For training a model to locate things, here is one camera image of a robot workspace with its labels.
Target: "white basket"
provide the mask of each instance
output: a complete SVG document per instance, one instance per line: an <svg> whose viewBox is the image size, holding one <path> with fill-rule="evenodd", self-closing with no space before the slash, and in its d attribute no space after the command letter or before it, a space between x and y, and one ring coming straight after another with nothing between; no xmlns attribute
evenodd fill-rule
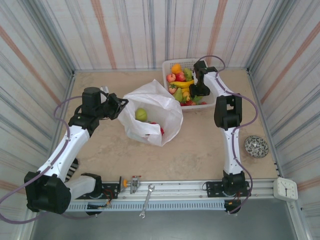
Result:
<svg viewBox="0 0 320 240"><path fill-rule="evenodd" d="M166 90L169 91L169 83L167 81L167 75L171 74L171 68L175 64L180 64L181 68L189 68L193 69L194 64L196 61L198 61L199 58L182 58L182 59L174 59L174 60L168 60L164 61L162 63L162 74L163 74L163 85ZM194 105L194 106L181 106L182 110L187 110L187 109L203 109L203 108L208 108L212 107L216 104L216 98L213 96L212 92L210 92L210 95L204 96L202 98L201 102L206 102L207 104L204 105Z"/></svg>

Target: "striped wall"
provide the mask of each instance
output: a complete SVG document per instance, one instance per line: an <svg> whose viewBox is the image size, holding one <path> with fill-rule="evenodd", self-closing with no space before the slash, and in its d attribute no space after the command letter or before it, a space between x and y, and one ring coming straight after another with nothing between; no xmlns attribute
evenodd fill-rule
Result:
<svg viewBox="0 0 320 240"><path fill-rule="evenodd" d="M70 72L47 40L24 2L0 1L0 197L44 163L56 131L52 112L65 96ZM26 203L21 190L0 211L24 220ZM0 221L0 239L17 239L17 232L17 225Z"/></svg>
<svg viewBox="0 0 320 240"><path fill-rule="evenodd" d="M320 239L320 1L293 1L253 79L282 173Z"/></svg>
<svg viewBox="0 0 320 240"><path fill-rule="evenodd" d="M94 70L160 68L165 60L208 54L221 56L228 67L245 67L282 2L37 0L36 4L75 69Z"/></svg>

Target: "red apple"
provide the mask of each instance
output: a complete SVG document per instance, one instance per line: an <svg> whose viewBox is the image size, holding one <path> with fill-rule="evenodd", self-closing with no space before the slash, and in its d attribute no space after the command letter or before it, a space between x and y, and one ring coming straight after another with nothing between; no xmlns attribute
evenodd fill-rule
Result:
<svg viewBox="0 0 320 240"><path fill-rule="evenodd" d="M171 83L174 82L176 80L176 75L174 75L173 73L169 74L166 76L166 80Z"/></svg>
<svg viewBox="0 0 320 240"><path fill-rule="evenodd" d="M184 82L184 81L186 81L186 77L185 77L184 72L182 71L182 72L177 73L177 74L175 75L175 80L176 80L177 82Z"/></svg>

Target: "metal bowl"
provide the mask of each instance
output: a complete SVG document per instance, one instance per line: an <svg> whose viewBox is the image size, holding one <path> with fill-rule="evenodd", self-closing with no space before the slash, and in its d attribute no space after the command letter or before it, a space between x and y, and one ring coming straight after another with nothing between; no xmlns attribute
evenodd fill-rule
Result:
<svg viewBox="0 0 320 240"><path fill-rule="evenodd" d="M257 159L264 158L269 152L267 142L259 136L249 136L244 141L244 148L248 154Z"/></svg>

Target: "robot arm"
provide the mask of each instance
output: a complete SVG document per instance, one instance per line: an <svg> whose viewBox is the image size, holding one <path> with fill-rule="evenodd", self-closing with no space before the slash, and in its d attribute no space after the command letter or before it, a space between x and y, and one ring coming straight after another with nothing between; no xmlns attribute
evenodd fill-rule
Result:
<svg viewBox="0 0 320 240"><path fill-rule="evenodd" d="M242 121L242 98L233 93L217 76L217 69L207 67L205 61L197 61L194 64L193 78L195 84L191 85L190 94L194 96L208 96L210 93L216 97L214 122L220 128L224 140L225 162L223 171L223 188L228 196L232 196L246 187L243 169L234 158L241 163L239 152L239 129Z"/></svg>
<svg viewBox="0 0 320 240"><path fill-rule="evenodd" d="M91 173L83 173L80 177L65 182L70 166L73 164L78 152L89 140L102 119L114 120L128 103L127 99L120 99L108 90L101 91L97 87L88 87L82 93L82 105L77 107L74 116L68 125L70 136L65 134L55 151L41 166L37 172L28 172L24 182L28 182L35 176L44 173L38 180L25 187L27 207L38 212L45 210L57 214L66 211L71 200L83 194L98 197L102 192L101 177ZM54 159L68 144L62 154L54 162Z"/></svg>

